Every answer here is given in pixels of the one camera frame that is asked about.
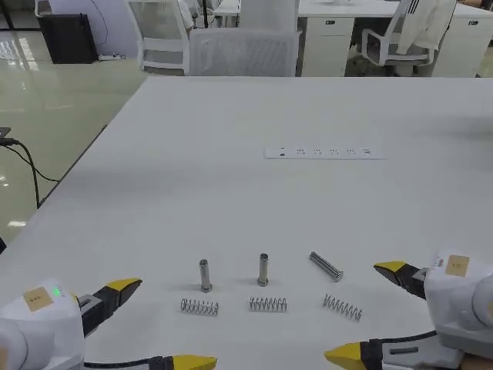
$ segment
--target office chair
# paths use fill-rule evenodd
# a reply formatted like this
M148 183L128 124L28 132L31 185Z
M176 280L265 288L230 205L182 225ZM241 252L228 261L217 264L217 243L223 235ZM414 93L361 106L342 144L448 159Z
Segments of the office chair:
M126 0L139 37L137 59L145 67L189 68L189 40L177 0Z
M191 76L295 76L296 32L195 29L190 34Z
M52 7L49 0L35 0L34 14L36 18L43 16L44 14L51 14Z
M433 48L421 48L413 44L406 54L397 53L406 14L413 14L419 1L426 0L402 0L384 35L378 35L371 29L363 30L361 54L365 59L376 66L426 66L434 61Z

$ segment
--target white table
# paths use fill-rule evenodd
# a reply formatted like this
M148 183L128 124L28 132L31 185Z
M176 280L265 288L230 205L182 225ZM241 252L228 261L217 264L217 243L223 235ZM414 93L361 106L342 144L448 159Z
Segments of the white table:
M307 17L303 76L344 76L356 18L390 18L398 2L352 0L348 5L301 0L299 16ZM239 0L223 0L215 14L234 17ZM421 76L474 77L493 35L493 13L457 4L451 26L432 66Z
M425 266L443 247L493 262L492 90L489 79L148 78L0 257L0 304L51 276L76 294L141 277L87 339L87 361L195 353L222 370L335 368L327 349L425 332L426 304L372 264ZM370 146L387 160L263 158L279 145ZM322 308L326 293L363 308L361 322ZM286 297L289 312L248 312L251 295ZM181 298L218 301L220 314L182 314Z

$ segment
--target chair armrest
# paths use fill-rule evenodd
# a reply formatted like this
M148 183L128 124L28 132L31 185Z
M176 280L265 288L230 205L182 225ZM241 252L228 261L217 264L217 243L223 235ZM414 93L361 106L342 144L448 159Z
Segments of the chair armrest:
M378 35L376 32L372 31L371 29L364 29L363 32L361 33L361 54L365 59L372 60L368 56L368 36L372 35L375 37L379 43L382 41L382 36Z
M372 29L364 29L363 30L363 33L361 34L361 37L363 39L367 39L368 40L368 35L372 35L373 37L375 37L376 39L378 39L379 41L382 41L382 38L383 36L382 35L378 35L374 30Z
M378 42L380 43L380 55L378 60L373 60L372 58L369 57L368 55L368 36L372 35L375 37ZM364 29L363 32L361 33L361 54L363 54L363 57L365 59L368 59L372 61L374 64L378 66L384 66L385 61L387 60L388 57L388 48L389 48L389 41L385 38L385 36L378 35L375 31L371 29Z

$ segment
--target coil spring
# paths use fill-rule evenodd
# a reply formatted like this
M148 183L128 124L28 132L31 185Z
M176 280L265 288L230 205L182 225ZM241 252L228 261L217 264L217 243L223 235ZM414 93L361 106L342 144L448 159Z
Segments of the coil spring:
M286 312L286 298L251 297L250 310L268 312Z
M352 318L355 321L359 321L363 315L363 310L352 304L341 301L339 298L329 294L325 295L324 307L328 307L332 311L344 315L347 318Z
M181 309L197 315L217 316L219 313L219 303L198 301L195 299L182 299Z

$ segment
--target glossy floor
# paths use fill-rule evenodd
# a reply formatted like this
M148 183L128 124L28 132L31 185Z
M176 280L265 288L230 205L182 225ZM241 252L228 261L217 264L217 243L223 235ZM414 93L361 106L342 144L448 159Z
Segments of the glossy floor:
M493 76L493 51L480 74ZM133 60L55 66L40 32L0 32L0 126L46 176L60 178L145 77ZM52 187L40 179L41 197ZM29 166L0 148L0 237L11 241L34 212Z

